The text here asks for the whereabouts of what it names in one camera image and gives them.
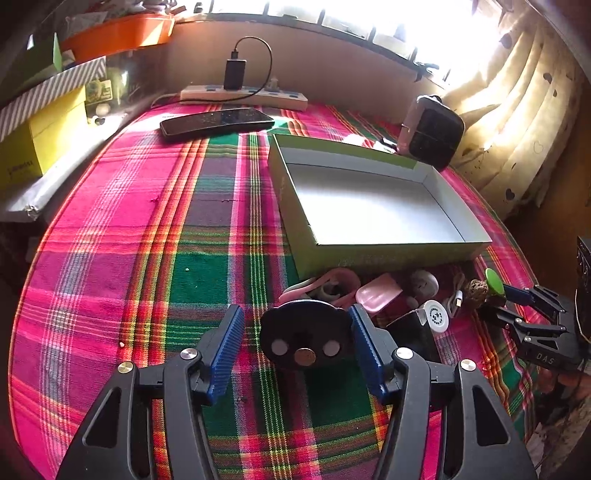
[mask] phone screen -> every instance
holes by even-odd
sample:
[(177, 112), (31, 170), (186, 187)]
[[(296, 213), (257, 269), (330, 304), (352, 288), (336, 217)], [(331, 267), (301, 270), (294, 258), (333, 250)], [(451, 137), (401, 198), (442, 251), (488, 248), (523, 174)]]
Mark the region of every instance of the phone screen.
[(166, 135), (181, 135), (220, 125), (268, 122), (273, 119), (254, 108), (234, 108), (216, 112), (196, 113), (164, 120), (161, 127)]

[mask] table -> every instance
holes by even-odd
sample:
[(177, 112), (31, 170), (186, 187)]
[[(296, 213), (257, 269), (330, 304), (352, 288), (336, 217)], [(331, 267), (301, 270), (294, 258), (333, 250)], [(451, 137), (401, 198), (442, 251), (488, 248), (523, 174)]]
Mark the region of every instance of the table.
[[(158, 124), (221, 106), (171, 105), (145, 113), (97, 156), (42, 240), (22, 292), (9, 361), (14, 432), (47, 479), (116, 366), (158, 364), (194, 345), (229, 303), (246, 331), (226, 395), (206, 426), (225, 479), (370, 478), (389, 408), (371, 397), (354, 362), (326, 370), (276, 371), (258, 345), (259, 319), (297, 280), (267, 168), (266, 133), (166, 145)], [(394, 127), (328, 106), (263, 109), (274, 132), (364, 145)], [(495, 268), (517, 287), (533, 274), (510, 234), (452, 170), (443, 175), (490, 234), (474, 263), (431, 269), (449, 295), (466, 276)], [(530, 322), (535, 312), (519, 307)], [(462, 313), (438, 339), (445, 363), (476, 361), (520, 435), (534, 428), (533, 369), (515, 358), (503, 330)], [(424, 478), (437, 462), (441, 415), (430, 418)], [(155, 457), (169, 478), (161, 406)]]

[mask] open box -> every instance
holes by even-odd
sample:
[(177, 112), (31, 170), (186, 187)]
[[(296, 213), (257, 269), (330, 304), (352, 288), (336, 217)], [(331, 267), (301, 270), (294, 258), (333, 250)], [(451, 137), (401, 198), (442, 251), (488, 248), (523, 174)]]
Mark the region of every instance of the open box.
[(478, 256), (491, 239), (431, 166), (370, 148), (270, 135), (269, 170), (300, 278)]

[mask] black round object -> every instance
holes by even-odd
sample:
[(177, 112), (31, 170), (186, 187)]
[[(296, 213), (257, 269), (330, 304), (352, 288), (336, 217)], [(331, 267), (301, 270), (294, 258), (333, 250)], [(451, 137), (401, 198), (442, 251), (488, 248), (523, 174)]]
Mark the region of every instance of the black round object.
[(259, 340), (271, 362), (291, 370), (331, 365), (353, 353), (351, 317), (318, 300), (294, 300), (267, 310)]

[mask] yellow box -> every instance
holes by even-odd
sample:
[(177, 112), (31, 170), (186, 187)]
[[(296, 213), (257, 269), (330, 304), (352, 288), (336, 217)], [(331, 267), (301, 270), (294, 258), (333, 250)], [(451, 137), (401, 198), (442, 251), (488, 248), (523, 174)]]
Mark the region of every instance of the yellow box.
[(0, 143), (0, 187), (34, 180), (88, 129), (85, 88), (58, 98), (33, 115)]

